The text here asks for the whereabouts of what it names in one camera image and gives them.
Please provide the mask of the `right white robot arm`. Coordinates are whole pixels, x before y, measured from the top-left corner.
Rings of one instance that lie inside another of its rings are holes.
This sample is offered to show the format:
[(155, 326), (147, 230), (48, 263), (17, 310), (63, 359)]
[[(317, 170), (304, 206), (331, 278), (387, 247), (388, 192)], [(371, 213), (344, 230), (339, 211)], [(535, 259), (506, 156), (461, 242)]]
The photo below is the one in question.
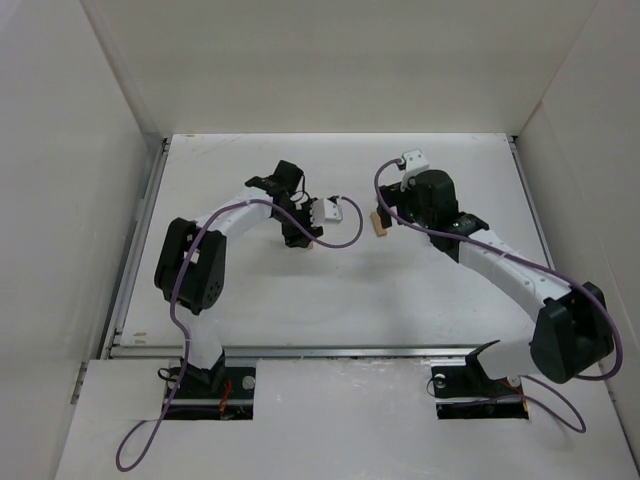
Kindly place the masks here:
[(460, 210), (451, 177), (426, 170), (391, 185), (374, 186), (381, 224), (398, 223), (428, 236), (432, 246), (484, 277), (533, 321), (533, 332), (495, 339), (467, 354), (463, 365), (440, 372), (458, 381), (454, 396), (483, 396), (496, 383), (528, 374), (555, 384), (588, 380), (586, 369), (615, 357), (604, 379), (621, 368), (619, 331), (603, 292), (514, 253), (478, 216)]

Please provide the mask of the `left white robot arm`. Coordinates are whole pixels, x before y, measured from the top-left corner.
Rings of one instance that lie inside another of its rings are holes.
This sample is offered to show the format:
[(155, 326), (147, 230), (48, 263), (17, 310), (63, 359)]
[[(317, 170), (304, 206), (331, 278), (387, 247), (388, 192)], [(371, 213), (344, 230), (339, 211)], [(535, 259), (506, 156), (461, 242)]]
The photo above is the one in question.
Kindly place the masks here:
[(219, 299), (225, 281), (227, 247), (261, 222), (274, 219), (288, 248), (307, 248), (323, 234), (312, 221), (312, 201), (294, 197), (304, 172), (281, 160), (266, 177), (247, 180), (240, 193), (203, 221), (176, 218), (169, 224), (154, 285), (169, 302), (172, 323), (184, 337), (179, 389), (214, 394), (225, 381), (225, 352), (211, 320), (198, 316)]

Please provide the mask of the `wood block three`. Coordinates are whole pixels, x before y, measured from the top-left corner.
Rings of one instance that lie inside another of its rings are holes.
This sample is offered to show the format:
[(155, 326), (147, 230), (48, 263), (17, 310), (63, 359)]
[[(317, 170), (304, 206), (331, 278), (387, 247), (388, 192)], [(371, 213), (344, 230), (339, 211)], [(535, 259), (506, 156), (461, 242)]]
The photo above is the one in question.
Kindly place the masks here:
[(370, 220), (372, 223), (374, 233), (378, 238), (381, 238), (387, 235), (387, 229), (383, 226), (381, 217), (376, 211), (370, 214)]

